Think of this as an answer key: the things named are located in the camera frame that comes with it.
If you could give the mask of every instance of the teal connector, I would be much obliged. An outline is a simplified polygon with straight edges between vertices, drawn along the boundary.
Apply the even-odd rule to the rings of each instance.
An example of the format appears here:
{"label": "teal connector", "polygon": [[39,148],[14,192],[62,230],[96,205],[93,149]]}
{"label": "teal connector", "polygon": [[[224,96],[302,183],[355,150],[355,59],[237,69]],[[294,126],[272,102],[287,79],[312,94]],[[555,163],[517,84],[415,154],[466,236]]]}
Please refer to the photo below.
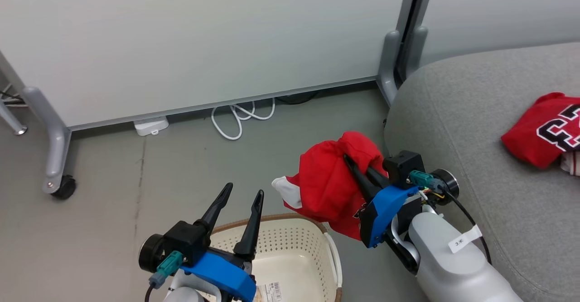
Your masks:
{"label": "teal connector", "polygon": [[176,273],[182,264],[183,255],[178,251],[173,251],[157,267],[157,272],[149,277],[149,285],[153,285],[154,289],[160,288],[165,283],[167,277],[172,273]]}
{"label": "teal connector", "polygon": [[157,272],[166,278],[175,273],[183,264],[183,255],[178,251],[170,253],[165,260],[157,267]]}
{"label": "teal connector", "polygon": [[411,180],[411,183],[416,186],[428,188],[430,186],[429,183],[433,180],[433,175],[418,170],[412,170],[409,173],[409,180]]}

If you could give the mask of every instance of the floor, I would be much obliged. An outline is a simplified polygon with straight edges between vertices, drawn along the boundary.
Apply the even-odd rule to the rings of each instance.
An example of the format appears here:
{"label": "floor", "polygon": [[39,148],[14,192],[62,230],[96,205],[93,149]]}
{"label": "floor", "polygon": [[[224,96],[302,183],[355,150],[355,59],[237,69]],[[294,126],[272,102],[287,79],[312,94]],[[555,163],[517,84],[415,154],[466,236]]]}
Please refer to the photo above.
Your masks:
{"label": "floor", "polygon": [[[259,108],[267,114],[269,107]],[[0,124],[0,300],[142,301],[149,273],[137,265],[140,245],[178,220],[194,221],[226,182],[234,191],[218,224],[245,219],[259,189],[264,214],[286,213],[270,186],[298,171],[301,153],[344,131],[382,147],[387,106],[375,87],[322,93],[298,106],[276,106],[268,121],[244,122],[238,141],[219,136],[205,114],[179,116],[157,136],[129,126],[75,133],[67,161],[78,181],[66,201],[41,193],[45,132],[24,108],[23,136]],[[217,116],[234,134],[231,114]],[[386,246],[368,250],[334,233],[344,274],[343,301],[426,301],[415,278]],[[165,290],[151,300],[162,301]]]}

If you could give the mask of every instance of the basket handle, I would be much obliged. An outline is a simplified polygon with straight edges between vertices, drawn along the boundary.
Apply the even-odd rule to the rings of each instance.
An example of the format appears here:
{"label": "basket handle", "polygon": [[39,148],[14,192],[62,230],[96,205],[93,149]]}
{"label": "basket handle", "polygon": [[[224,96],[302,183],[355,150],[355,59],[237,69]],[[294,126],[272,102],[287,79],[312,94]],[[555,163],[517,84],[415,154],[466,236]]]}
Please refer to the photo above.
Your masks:
{"label": "basket handle", "polygon": [[336,287],[342,287],[342,265],[340,265],[340,257],[338,256],[338,249],[336,248],[336,244],[334,244],[334,240],[328,234],[328,232],[324,233],[324,237],[328,241],[328,246],[330,246],[331,252],[331,259],[332,259],[332,274],[335,275],[334,281],[336,283]]}

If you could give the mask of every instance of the black cable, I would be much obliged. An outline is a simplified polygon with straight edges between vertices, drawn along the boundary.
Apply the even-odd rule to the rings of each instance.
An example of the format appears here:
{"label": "black cable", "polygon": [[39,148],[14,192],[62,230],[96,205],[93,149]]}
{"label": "black cable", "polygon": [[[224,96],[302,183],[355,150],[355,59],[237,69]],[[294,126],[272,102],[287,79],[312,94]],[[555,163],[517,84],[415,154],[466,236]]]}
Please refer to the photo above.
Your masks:
{"label": "black cable", "polygon": [[16,102],[4,102],[6,105],[13,105],[13,104],[26,104],[23,100],[17,100]]}
{"label": "black cable", "polygon": [[13,96],[10,93],[5,93],[4,91],[0,91],[0,95],[6,96],[6,97],[10,97],[10,98],[13,98],[13,99],[18,99],[18,100],[24,101],[22,98],[17,97],[17,96]]}
{"label": "black cable", "polygon": [[[463,211],[464,214],[467,216],[467,218],[472,223],[472,225],[475,226],[476,225],[475,220],[473,219],[473,217],[471,217],[471,215],[465,209],[464,205],[462,205],[457,200],[457,198],[454,197],[451,193],[446,192],[445,194],[448,195],[451,198],[451,200],[453,200],[453,202],[455,202],[455,204],[459,207],[459,209],[461,209],[461,211]],[[487,258],[487,262],[491,265],[491,255],[489,254],[489,249],[487,248],[487,243],[485,242],[485,239],[483,238],[483,236],[480,236],[479,239],[481,240],[481,244],[483,245],[483,249],[485,250],[485,258]]]}
{"label": "black cable", "polygon": [[429,205],[429,207],[431,207],[433,209],[433,211],[435,211],[437,213],[437,209],[435,209],[435,205],[433,205],[433,203],[431,201],[429,201],[429,197],[427,197],[427,200],[425,200],[425,203],[427,203],[427,205]]}
{"label": "black cable", "polygon": [[278,97],[276,98],[276,100],[278,100],[279,102],[284,103],[284,104],[303,104],[303,103],[311,101],[318,93],[319,93],[319,91],[314,91],[308,98],[306,98],[305,100],[299,101],[299,102],[291,102],[291,101],[284,100],[284,99],[278,98]]}
{"label": "black cable", "polygon": [[147,289],[147,293],[145,293],[145,302],[149,302],[149,296],[151,296],[151,291],[154,287],[155,283],[151,283],[151,285],[149,285],[149,289]]}

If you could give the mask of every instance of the laundry basket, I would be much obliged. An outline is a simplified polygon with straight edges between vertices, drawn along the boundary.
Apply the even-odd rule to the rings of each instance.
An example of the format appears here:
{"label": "laundry basket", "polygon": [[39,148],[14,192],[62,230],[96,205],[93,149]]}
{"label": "laundry basket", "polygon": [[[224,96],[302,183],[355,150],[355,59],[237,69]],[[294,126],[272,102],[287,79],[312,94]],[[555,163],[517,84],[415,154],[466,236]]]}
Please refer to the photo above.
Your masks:
{"label": "laundry basket", "polygon": [[[211,246],[234,250],[248,220],[216,227]],[[261,218],[256,258],[254,302],[339,302],[342,269],[336,245],[326,228],[298,214]]]}

